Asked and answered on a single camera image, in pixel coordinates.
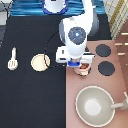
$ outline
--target black tablecloth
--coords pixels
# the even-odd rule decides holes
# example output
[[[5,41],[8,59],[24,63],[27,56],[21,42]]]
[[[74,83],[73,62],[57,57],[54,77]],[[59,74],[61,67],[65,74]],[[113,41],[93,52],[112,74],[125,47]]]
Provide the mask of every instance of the black tablecloth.
[[[32,57],[44,52],[45,43],[64,17],[67,16],[9,17],[7,20],[0,50],[0,128],[66,128],[65,67],[45,72],[36,72],[31,67]],[[101,29],[97,40],[103,39]],[[47,50],[51,65],[56,64],[55,53],[62,45],[56,34]],[[7,63],[13,47],[17,48],[19,66],[10,71]]]

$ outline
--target blue cloth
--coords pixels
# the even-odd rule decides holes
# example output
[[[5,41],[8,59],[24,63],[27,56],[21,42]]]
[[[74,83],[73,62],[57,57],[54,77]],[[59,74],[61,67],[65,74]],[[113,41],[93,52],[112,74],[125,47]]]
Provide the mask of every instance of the blue cloth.
[[[43,12],[42,0],[15,0],[12,4],[11,16],[40,16],[47,15]],[[96,5],[97,14],[105,14],[105,8],[103,0],[94,0]],[[83,12],[83,5],[81,0],[68,0],[68,10],[63,15],[79,15]]]

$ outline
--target black circular pad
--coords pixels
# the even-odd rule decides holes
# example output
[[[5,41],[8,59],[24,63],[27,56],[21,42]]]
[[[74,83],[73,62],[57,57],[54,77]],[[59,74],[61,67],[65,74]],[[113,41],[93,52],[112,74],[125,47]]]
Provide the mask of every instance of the black circular pad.
[[[107,57],[111,54],[111,49],[105,44],[100,44],[96,47],[96,53],[101,57]]]
[[[104,76],[110,76],[115,72],[115,67],[108,61],[103,61],[98,65],[99,72]]]

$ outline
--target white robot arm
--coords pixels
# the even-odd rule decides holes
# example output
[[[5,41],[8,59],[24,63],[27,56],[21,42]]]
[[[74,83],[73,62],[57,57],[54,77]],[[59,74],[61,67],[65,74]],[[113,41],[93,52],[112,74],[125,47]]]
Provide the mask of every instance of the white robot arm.
[[[61,41],[66,45],[58,47],[56,52],[57,63],[67,63],[70,67],[80,67],[83,62],[92,62],[93,54],[86,54],[87,35],[92,30],[94,22],[94,8],[91,0],[82,0],[84,14],[61,20],[59,34]]]

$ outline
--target pink surface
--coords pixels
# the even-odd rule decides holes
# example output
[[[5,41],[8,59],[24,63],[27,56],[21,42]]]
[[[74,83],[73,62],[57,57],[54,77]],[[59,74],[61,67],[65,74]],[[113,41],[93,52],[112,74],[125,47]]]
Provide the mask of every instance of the pink surface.
[[[99,44],[111,47],[109,57],[99,57],[95,49]],[[115,47],[115,41],[88,41],[87,47],[96,57],[93,59],[91,72],[88,76],[77,75],[72,68],[66,69],[66,128],[92,128],[85,124],[77,115],[75,100],[79,91],[87,86],[99,86],[108,91],[114,102],[118,103],[125,99],[126,87]],[[98,64],[102,61],[110,61],[115,66],[115,73],[111,76],[103,76],[98,71]],[[128,110],[116,110],[111,123],[104,128],[128,128]]]

